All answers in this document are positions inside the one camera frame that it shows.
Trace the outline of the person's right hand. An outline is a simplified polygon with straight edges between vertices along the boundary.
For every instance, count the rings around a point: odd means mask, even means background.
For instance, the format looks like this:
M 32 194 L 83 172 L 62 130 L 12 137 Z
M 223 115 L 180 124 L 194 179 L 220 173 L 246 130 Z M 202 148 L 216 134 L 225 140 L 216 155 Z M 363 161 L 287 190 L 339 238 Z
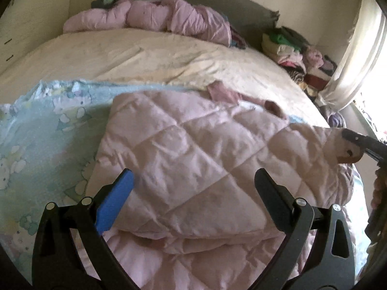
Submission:
M 379 168 L 376 172 L 374 189 L 372 192 L 371 207 L 375 210 L 382 202 L 384 190 L 386 189 L 386 169 Z

